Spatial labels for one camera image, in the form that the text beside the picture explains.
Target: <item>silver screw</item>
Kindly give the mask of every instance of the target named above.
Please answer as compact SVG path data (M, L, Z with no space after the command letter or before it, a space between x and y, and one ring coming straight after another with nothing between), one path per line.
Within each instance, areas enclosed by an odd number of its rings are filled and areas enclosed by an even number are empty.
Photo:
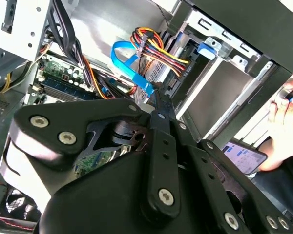
M136 111L136 110L137 110L137 108L136 108L135 106L133 106L133 105L129 105L129 108L130 108L131 110L133 110L133 111Z
M162 115L162 114L158 114L158 116L159 116L160 118L162 118L162 119L165 119L165 116Z
M174 196L167 189L161 189L158 192L158 197L167 206L172 206L174 204Z
M179 123L179 126L184 130L187 129L186 125L184 125L183 123Z
M77 139L76 139L75 135L70 132L61 132L59 134L59 141L65 145L75 144L76 140Z
M266 216L266 219L268 221L268 223L270 224L270 226L274 229L278 229L278 225L277 223L274 221L273 218L271 218L270 216Z
M283 218L278 218L279 222L281 223L282 227L284 227L286 230L290 229L287 222Z
M208 146L210 149L213 149L213 148L214 148L214 146L213 146L212 144L210 144L209 142L207 142L206 144L207 144L207 146Z
M31 117L30 123L37 128L44 128L49 125L49 121L42 116Z
M235 230L239 229L239 223L238 220L236 220L236 218L230 214L230 213L225 213L224 215L226 222L228 223L228 225Z

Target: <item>green circuit board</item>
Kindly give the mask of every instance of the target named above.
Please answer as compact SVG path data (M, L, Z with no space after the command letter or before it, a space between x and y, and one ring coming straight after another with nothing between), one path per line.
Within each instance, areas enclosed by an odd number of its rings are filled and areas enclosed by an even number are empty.
M82 177L83 175L108 163L112 157L112 154L113 152L100 152L78 160L75 166L76 177Z

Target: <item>person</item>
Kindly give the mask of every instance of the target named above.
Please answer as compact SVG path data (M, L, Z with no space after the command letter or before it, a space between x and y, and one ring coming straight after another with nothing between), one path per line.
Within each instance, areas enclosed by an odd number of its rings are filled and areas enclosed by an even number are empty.
M293 78L284 87L292 90ZM268 158L254 180L293 214L293 99L270 105L268 131L270 138L259 147Z

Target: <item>smartphone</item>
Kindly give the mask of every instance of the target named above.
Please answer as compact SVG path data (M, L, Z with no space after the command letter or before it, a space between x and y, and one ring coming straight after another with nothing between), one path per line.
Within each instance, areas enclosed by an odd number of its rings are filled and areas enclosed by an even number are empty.
M229 141L222 151L246 175L252 174L267 159L266 154L234 141Z

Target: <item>blue drive latch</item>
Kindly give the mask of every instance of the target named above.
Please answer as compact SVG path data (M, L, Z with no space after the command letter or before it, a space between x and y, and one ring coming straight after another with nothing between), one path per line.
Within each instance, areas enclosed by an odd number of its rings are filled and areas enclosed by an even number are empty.
M201 43L199 45L199 48L197 48L197 52L204 57L207 57L209 60L213 60L216 58L216 51L214 48L211 48L210 46L206 45L205 43Z

